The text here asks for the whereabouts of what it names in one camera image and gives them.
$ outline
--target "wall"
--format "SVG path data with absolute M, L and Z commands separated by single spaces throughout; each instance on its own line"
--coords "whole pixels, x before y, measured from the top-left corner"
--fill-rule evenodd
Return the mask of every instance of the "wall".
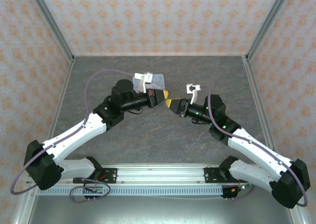
M 45 2 L 75 55 L 240 55 L 275 0 Z
M 304 160 L 316 220 L 316 0 L 288 0 L 251 62 L 278 151 Z
M 47 139 L 69 61 L 33 0 L 0 0 L 0 28 L 0 215 L 12 223 L 11 182 L 27 144 Z

